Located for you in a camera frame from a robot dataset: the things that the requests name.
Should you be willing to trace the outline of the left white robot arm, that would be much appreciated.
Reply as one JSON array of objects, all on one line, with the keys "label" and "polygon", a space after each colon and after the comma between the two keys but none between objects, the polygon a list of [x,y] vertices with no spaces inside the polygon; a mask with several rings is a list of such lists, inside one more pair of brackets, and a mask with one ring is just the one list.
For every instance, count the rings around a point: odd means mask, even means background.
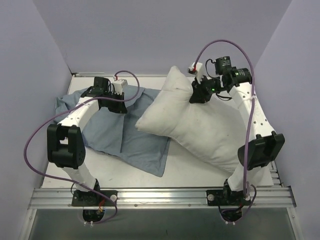
[{"label": "left white robot arm", "polygon": [[90,206],[101,201],[99,182],[85,165],[86,149],[82,131],[102,107],[116,114],[128,111],[124,102],[125,79],[109,80],[95,77],[72,110],[63,120],[47,127],[47,158],[64,172],[76,185],[76,193]]}]

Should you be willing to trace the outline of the white pillow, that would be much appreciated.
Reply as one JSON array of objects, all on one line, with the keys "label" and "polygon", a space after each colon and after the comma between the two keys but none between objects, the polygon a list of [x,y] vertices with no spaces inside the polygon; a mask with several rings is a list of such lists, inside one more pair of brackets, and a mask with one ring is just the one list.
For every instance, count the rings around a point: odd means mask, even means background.
[{"label": "white pillow", "polygon": [[232,173],[240,163],[238,149],[246,138],[241,114],[214,97],[207,103],[190,103],[192,93],[191,81],[172,66],[135,127],[169,137],[200,160]]}]

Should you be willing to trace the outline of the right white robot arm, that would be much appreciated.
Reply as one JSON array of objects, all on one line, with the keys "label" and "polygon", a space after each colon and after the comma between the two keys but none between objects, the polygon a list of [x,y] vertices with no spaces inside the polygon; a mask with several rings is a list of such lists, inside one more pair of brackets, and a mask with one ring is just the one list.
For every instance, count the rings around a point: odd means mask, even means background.
[{"label": "right white robot arm", "polygon": [[232,205],[239,200],[239,192],[246,195],[262,168],[276,159],[285,137],[276,133],[265,116],[250,71],[232,66],[229,56],[217,58],[213,63],[215,77],[206,75],[207,67],[202,63],[194,62],[189,66],[188,72],[195,76],[189,102],[205,104],[213,94],[227,92],[240,112],[246,127],[245,143],[237,151],[240,164],[227,179],[228,188],[221,193],[222,200]]}]

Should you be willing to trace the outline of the blue-grey pillowcase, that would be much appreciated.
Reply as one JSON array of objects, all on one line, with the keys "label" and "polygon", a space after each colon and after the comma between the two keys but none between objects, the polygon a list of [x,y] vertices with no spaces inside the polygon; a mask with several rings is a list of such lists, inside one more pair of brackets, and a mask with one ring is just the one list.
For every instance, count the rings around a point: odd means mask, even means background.
[{"label": "blue-grey pillowcase", "polygon": [[126,114],[110,112],[106,107],[96,112],[82,131],[86,147],[97,152],[116,156],[127,164],[162,177],[170,146],[170,139],[136,129],[136,123],[153,103],[159,90],[137,88],[124,89],[125,98],[137,97],[125,103]]}]

